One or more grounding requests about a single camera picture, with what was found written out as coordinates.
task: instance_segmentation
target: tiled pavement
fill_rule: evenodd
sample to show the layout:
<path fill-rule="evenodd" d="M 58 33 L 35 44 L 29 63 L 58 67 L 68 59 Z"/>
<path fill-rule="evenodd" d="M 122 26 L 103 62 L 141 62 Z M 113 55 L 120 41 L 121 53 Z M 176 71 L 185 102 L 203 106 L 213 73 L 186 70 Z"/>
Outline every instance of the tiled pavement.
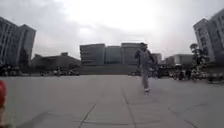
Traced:
<path fill-rule="evenodd" d="M 224 86 L 139 77 L 5 78 L 18 128 L 223 128 Z"/>

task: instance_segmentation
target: sky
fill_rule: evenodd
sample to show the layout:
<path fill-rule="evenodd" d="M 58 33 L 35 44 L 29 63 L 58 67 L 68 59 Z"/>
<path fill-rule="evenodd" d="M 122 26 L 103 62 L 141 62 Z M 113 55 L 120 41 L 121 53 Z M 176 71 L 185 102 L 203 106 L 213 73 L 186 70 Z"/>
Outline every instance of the sky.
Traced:
<path fill-rule="evenodd" d="M 0 0 L 0 16 L 34 28 L 33 54 L 69 52 L 79 45 L 146 42 L 163 57 L 190 53 L 193 25 L 224 8 L 224 0 Z"/>

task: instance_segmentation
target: building facade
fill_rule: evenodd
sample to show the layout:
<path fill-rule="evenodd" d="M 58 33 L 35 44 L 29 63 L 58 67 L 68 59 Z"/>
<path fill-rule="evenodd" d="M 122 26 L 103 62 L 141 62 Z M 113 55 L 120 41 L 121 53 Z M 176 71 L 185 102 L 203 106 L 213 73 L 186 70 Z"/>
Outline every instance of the building facade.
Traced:
<path fill-rule="evenodd" d="M 162 62 L 162 55 L 160 53 L 152 53 L 152 56 L 155 60 L 156 64 L 161 64 Z"/>
<path fill-rule="evenodd" d="M 202 19 L 194 25 L 199 48 L 210 62 L 224 64 L 224 9 L 210 20 Z"/>
<path fill-rule="evenodd" d="M 136 65 L 138 60 L 135 59 L 135 53 L 140 48 L 140 43 L 122 43 L 121 53 L 123 64 Z"/>
<path fill-rule="evenodd" d="M 80 60 L 75 59 L 68 55 L 68 53 L 61 53 L 58 56 L 46 56 L 35 55 L 31 63 L 35 69 L 42 70 L 56 70 L 60 67 L 62 70 L 74 69 L 80 65 Z"/>
<path fill-rule="evenodd" d="M 17 26 L 0 17 L 0 61 L 30 65 L 35 33 L 27 25 Z"/>
<path fill-rule="evenodd" d="M 80 45 L 82 65 L 103 65 L 105 61 L 105 44 Z"/>
<path fill-rule="evenodd" d="M 176 54 L 165 59 L 165 63 L 168 66 L 175 65 L 191 65 L 193 64 L 192 54 Z"/>
<path fill-rule="evenodd" d="M 122 63 L 121 47 L 107 46 L 105 50 L 105 63 L 118 64 Z"/>

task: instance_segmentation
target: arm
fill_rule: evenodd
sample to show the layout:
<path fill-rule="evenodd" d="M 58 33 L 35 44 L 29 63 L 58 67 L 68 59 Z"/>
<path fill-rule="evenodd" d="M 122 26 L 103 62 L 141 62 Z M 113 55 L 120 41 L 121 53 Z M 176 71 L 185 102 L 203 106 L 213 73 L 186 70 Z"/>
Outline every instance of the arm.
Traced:
<path fill-rule="evenodd" d="M 140 65 L 140 51 L 139 50 L 137 50 L 136 53 L 135 53 L 135 59 L 138 59 L 137 66 L 139 68 L 139 65 Z"/>
<path fill-rule="evenodd" d="M 135 52 L 135 59 L 139 59 L 139 56 L 140 56 L 140 51 L 137 50 L 137 51 Z"/>

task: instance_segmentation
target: pedestrian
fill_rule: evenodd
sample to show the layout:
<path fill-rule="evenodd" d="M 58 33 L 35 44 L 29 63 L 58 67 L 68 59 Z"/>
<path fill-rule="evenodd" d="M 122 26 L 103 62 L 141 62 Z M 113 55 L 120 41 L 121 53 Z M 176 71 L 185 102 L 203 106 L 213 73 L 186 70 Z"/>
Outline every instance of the pedestrian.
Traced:
<path fill-rule="evenodd" d="M 0 80 L 0 128 L 8 128 L 10 125 L 5 124 L 3 121 L 3 115 L 5 112 L 5 98 L 6 98 L 6 87 L 2 80 Z"/>
<path fill-rule="evenodd" d="M 147 44 L 140 43 L 140 49 L 138 49 L 135 53 L 135 58 L 138 59 L 138 67 L 141 71 L 142 85 L 144 87 L 145 92 L 149 92 L 149 83 L 148 83 L 148 74 L 150 64 L 154 63 L 154 58 L 152 54 L 147 49 Z"/>

